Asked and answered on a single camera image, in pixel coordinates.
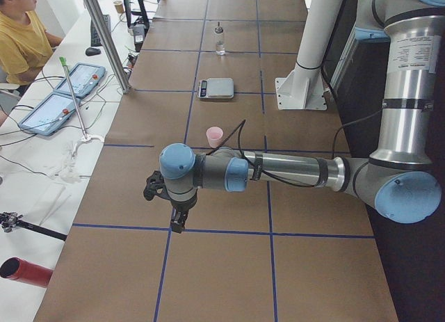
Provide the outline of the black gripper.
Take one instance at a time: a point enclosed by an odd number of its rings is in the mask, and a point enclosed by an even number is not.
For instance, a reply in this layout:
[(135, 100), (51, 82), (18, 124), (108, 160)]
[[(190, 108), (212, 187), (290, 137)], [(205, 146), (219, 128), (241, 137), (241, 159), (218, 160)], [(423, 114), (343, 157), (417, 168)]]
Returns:
[(191, 206), (186, 204), (178, 204), (174, 210), (170, 220), (170, 229), (178, 234), (181, 234), (186, 227), (186, 221)]

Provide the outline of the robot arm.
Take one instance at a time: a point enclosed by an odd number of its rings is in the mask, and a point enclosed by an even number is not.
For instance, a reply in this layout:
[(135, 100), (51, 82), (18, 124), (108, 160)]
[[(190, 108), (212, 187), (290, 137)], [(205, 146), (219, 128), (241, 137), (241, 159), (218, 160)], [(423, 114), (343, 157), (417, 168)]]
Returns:
[(195, 153), (175, 143), (159, 157), (144, 196), (174, 209), (171, 230), (182, 232), (201, 188), (245, 190), (249, 181), (278, 181), (302, 188), (348, 193), (397, 223), (417, 223), (439, 206), (442, 190), (425, 153), (444, 0), (358, 0), (355, 37), (388, 40), (385, 95), (378, 148), (367, 158), (331, 159), (248, 152), (224, 145)]

